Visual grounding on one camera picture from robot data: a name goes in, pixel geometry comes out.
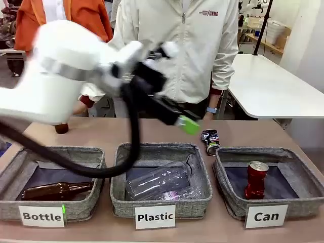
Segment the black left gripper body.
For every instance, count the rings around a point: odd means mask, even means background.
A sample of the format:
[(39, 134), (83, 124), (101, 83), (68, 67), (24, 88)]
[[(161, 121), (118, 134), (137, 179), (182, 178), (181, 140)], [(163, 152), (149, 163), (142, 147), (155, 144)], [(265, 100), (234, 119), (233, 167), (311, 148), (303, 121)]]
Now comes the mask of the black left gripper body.
[(143, 62), (136, 63), (132, 75), (131, 89), (138, 111), (157, 118), (168, 126), (175, 125), (182, 115), (180, 106), (158, 94), (167, 81), (166, 77)]

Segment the clear plastic bottle purple label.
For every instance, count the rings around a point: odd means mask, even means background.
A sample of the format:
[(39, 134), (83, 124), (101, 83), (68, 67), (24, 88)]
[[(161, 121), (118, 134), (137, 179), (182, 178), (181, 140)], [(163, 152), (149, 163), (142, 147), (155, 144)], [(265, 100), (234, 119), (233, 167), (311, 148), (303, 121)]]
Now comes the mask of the clear plastic bottle purple label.
[(204, 193), (198, 187), (185, 187), (179, 190), (164, 192), (157, 199), (163, 201), (179, 201), (187, 199), (200, 199)]

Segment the crushed red can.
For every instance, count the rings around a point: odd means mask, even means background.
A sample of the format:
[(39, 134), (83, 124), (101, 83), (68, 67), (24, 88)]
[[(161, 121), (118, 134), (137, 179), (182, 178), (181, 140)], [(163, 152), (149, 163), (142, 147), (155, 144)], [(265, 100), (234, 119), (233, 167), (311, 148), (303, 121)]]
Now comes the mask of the crushed red can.
[(248, 184), (245, 188), (246, 199), (263, 199), (265, 177), (269, 166), (260, 161), (251, 161), (248, 165)]

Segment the person's left forearm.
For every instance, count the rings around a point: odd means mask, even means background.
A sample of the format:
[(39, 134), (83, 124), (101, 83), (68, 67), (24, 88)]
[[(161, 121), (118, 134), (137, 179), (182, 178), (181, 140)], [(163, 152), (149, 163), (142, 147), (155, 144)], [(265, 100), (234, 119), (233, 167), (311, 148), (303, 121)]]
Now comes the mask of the person's left forearm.
[(214, 88), (210, 89), (208, 108), (212, 108), (212, 109), (217, 108), (218, 102), (219, 102), (221, 96), (223, 95), (223, 92), (224, 91), (217, 90)]

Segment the crushed black Pepsi can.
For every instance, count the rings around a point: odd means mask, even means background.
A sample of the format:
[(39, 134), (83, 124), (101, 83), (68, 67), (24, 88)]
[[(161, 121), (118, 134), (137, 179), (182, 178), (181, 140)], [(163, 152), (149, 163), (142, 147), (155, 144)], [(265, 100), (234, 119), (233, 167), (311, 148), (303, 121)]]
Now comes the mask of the crushed black Pepsi can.
[(216, 150), (220, 148), (218, 132), (215, 129), (204, 130), (201, 134), (201, 140), (206, 145), (206, 152), (209, 156), (215, 156)]

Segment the grey fabric basket plastic sign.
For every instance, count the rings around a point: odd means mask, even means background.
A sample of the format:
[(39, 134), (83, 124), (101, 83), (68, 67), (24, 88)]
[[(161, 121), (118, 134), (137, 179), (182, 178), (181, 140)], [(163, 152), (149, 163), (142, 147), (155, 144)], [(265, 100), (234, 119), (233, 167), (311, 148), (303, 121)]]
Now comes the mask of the grey fabric basket plastic sign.
[(203, 218), (212, 186), (192, 143), (144, 143), (132, 168), (111, 179), (114, 214), (141, 222)]

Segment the white sign reading Can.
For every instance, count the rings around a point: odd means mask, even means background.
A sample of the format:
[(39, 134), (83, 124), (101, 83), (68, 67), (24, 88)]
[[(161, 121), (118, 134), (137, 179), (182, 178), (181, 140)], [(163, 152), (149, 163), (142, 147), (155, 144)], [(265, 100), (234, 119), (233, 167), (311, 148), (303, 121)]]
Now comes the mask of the white sign reading Can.
[(283, 226), (288, 208), (288, 204), (249, 206), (245, 229)]

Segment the grey fabric basket bottle sign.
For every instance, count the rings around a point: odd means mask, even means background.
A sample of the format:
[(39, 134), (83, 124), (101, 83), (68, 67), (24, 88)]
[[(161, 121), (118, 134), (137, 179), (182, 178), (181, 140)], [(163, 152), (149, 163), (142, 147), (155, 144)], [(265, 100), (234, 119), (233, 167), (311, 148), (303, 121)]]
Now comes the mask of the grey fabric basket bottle sign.
[(81, 183), (91, 179), (77, 175), (34, 152), (22, 148), (0, 172), (0, 220), (20, 220), (19, 206), (65, 206), (69, 222), (88, 220), (92, 217), (103, 188), (103, 179), (93, 179), (94, 187), (73, 199), (64, 201), (22, 201), (22, 192), (30, 187), (58, 182)]

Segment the person's right hand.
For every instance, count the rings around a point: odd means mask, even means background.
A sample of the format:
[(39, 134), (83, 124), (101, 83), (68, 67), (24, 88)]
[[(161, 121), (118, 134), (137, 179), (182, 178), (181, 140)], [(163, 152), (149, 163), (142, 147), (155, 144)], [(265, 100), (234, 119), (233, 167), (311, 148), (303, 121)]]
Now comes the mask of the person's right hand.
[(87, 106), (84, 103), (77, 101), (77, 103), (74, 106), (72, 115), (79, 117), (88, 117), (89, 114)]

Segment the person in cream jacket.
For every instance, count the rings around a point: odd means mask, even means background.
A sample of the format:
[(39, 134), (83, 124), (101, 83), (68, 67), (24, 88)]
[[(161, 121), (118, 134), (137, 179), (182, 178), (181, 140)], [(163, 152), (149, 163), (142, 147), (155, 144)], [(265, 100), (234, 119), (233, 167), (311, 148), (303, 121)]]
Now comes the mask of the person in cream jacket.
[(109, 45), (139, 41), (144, 51), (175, 42), (178, 55), (158, 67), (162, 94), (203, 119), (210, 89), (226, 91), (238, 53), (238, 0), (121, 0)]

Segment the white background table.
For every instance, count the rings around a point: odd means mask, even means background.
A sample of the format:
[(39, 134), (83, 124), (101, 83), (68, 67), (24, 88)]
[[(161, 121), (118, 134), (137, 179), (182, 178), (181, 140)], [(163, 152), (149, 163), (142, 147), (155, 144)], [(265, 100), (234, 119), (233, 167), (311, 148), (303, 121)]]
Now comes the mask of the white background table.
[(253, 118), (324, 118), (324, 93), (262, 55), (238, 54), (229, 92)]

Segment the wooden background desk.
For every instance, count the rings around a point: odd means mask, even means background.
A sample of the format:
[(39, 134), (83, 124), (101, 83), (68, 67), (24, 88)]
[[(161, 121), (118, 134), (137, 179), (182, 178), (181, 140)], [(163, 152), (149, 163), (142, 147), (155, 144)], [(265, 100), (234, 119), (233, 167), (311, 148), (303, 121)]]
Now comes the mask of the wooden background desk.
[[(254, 36), (253, 33), (245, 33), (245, 36), (247, 38), (251, 39), (252, 43), (254, 43), (255, 46), (256, 46), (256, 43), (258, 41), (258, 37)], [(276, 54), (278, 54), (280, 56), (282, 56), (283, 53), (284, 53), (284, 50), (282, 48), (277, 47), (277, 46), (275, 46), (275, 45), (273, 45), (273, 44), (271, 44), (269, 42), (266, 42), (264, 40), (261, 40), (259, 48), (261, 48), (261, 47), (269, 49), (271, 52), (276, 53)]]

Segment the black tripod pole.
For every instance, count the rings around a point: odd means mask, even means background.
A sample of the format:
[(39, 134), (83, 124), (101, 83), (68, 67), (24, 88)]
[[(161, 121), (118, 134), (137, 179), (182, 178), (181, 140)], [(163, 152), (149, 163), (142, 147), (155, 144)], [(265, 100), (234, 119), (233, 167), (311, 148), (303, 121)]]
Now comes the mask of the black tripod pole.
[(269, 0), (269, 5), (267, 7), (267, 12), (266, 12), (266, 14), (264, 16), (264, 21), (263, 21), (263, 24), (262, 24), (262, 27), (261, 27), (261, 30), (260, 30), (260, 33), (259, 33), (259, 37), (258, 37), (256, 46), (255, 46), (254, 52), (253, 52), (254, 56), (258, 55), (258, 49), (259, 49), (259, 46), (261, 44), (263, 33), (264, 33), (265, 27), (267, 25), (268, 19), (269, 19), (269, 14), (270, 14), (270, 10), (271, 10), (271, 7), (272, 7), (272, 3), (273, 3), (273, 0)]

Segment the white storage box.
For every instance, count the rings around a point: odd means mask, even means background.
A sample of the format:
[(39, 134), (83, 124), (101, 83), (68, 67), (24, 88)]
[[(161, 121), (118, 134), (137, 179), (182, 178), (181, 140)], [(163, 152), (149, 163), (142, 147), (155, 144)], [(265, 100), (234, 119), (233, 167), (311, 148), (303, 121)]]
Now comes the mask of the white storage box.
[(269, 20), (266, 27), (266, 41), (274, 44), (277, 38), (284, 32), (286, 26), (278, 21)]

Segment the white sign reading Bottle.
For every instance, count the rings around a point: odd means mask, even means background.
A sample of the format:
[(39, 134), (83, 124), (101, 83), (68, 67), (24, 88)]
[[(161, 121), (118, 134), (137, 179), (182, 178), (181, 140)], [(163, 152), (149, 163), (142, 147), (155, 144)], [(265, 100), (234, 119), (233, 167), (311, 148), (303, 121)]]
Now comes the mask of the white sign reading Bottle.
[(65, 206), (34, 207), (19, 206), (22, 224), (29, 227), (61, 228), (65, 227)]

